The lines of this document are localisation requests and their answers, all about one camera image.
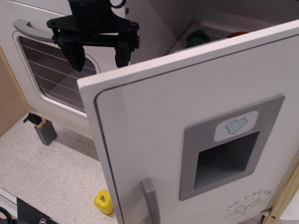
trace oven door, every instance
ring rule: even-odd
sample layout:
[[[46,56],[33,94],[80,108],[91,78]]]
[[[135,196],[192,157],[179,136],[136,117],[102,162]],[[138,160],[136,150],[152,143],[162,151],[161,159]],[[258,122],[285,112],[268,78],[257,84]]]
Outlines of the oven door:
[[[82,72],[75,71],[57,45],[43,42],[52,36],[46,22],[70,14],[70,10],[64,4],[59,14],[46,8],[41,2],[29,6],[22,1],[1,0],[0,13],[5,20],[0,24],[0,45],[31,111],[91,138],[76,81],[115,69],[115,51],[113,48],[84,47],[85,67]],[[22,32],[25,35],[17,31],[13,23],[18,30],[25,30]]]

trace door handle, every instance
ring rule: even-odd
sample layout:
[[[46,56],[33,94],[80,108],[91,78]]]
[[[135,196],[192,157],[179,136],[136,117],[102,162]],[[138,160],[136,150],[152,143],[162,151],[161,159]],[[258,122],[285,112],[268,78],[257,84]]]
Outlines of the door handle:
[[[147,224],[160,224],[160,209],[156,189],[151,178],[141,181],[142,193],[145,197],[146,206],[148,208]]]
[[[54,43],[54,40],[52,40],[53,34],[31,28],[29,21],[17,19],[13,24],[16,30],[27,37],[37,41]]]

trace white cabinet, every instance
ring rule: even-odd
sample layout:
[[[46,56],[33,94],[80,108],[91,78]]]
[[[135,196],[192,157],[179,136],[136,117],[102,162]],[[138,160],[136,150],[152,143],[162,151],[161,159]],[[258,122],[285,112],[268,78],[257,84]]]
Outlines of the white cabinet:
[[[298,159],[299,1],[128,0],[126,18],[140,24],[140,48],[132,53],[132,65],[115,69],[114,49],[85,47],[96,73],[101,71],[78,80],[86,114],[45,97],[26,64],[18,45],[20,34],[12,23],[23,19],[32,28],[49,32],[47,20],[69,14],[65,2],[57,2],[61,8],[33,2],[0,0],[1,17],[6,19],[0,24],[5,30],[0,34],[1,47],[36,114],[94,137],[120,224],[142,224],[150,215],[159,216],[162,224],[233,224],[272,206]],[[184,49],[186,37],[198,28],[214,42]],[[239,31],[248,33],[226,38]],[[284,102],[267,107],[265,113],[259,103],[277,97],[285,97]],[[254,111],[256,121],[248,122],[253,128],[234,135],[246,126],[246,114]],[[267,114],[272,113],[275,118],[268,122]],[[182,169],[188,163],[185,143],[193,138],[185,130],[215,119],[219,122],[212,122],[207,135],[212,140],[213,130],[222,122],[240,125],[215,147],[261,131],[255,128],[256,124],[262,128],[263,122],[269,138],[249,171],[251,151],[246,151],[247,159],[242,160],[242,154],[235,159],[243,161],[240,178],[215,184],[188,199],[180,197]],[[231,131],[229,124],[223,130]],[[190,173],[195,176],[187,183],[191,187],[198,177],[195,169],[200,167],[196,163],[202,149],[201,144],[193,148],[195,166]],[[230,157],[219,148],[216,154]],[[141,181],[147,178],[155,186],[154,203],[160,215],[149,214],[142,195]]]

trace gray block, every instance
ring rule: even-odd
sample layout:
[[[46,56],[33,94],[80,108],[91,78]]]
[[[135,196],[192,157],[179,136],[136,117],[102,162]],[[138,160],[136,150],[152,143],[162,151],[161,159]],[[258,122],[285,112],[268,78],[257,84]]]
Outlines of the gray block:
[[[34,128],[38,134],[38,137],[46,146],[48,146],[57,137],[57,133],[51,121],[47,121],[40,129],[36,127]]]

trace wooden panel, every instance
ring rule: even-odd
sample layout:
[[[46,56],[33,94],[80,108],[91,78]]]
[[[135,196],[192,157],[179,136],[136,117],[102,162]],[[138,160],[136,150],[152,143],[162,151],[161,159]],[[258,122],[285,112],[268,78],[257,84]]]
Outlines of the wooden panel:
[[[299,161],[280,191],[274,202],[268,217],[265,217],[263,224],[276,224],[286,207],[289,205],[297,191],[299,190]]]
[[[1,48],[0,56],[0,136],[2,136],[26,114],[27,110],[14,81],[10,77],[8,71],[10,67]]]

